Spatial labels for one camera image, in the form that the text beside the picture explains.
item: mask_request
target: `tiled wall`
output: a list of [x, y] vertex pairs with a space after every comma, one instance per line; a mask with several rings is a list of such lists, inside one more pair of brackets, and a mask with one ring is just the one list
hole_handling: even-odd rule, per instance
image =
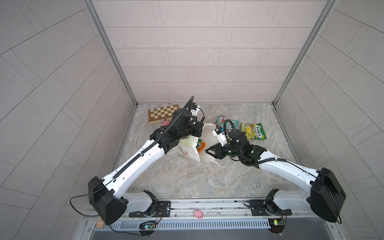
[[325, 2], [93, 4], [138, 102], [271, 102]]
[[69, 239], [134, 105], [81, 0], [2, 0], [0, 23], [0, 239]]
[[306, 166], [332, 170], [349, 239], [384, 239], [384, 1], [339, 0], [277, 108]]

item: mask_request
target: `gray marble surface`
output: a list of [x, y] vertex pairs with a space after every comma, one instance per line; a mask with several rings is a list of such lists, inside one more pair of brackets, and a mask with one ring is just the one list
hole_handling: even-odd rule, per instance
[[[129, 159], [149, 138], [160, 123], [149, 124], [147, 111], [168, 104], [142, 104], [138, 106], [119, 165]], [[206, 123], [215, 123], [222, 114], [239, 122], [262, 123], [266, 140], [250, 140], [276, 155], [293, 161], [293, 155], [281, 131], [280, 125], [268, 103], [199, 104], [204, 111]], [[224, 166], [227, 159], [216, 160]], [[266, 197], [273, 188], [299, 190], [290, 181], [269, 171], [247, 167], [229, 159], [222, 168], [213, 162], [200, 164], [169, 151], [157, 160], [130, 186], [128, 192], [151, 191], [157, 198], [226, 198]]]

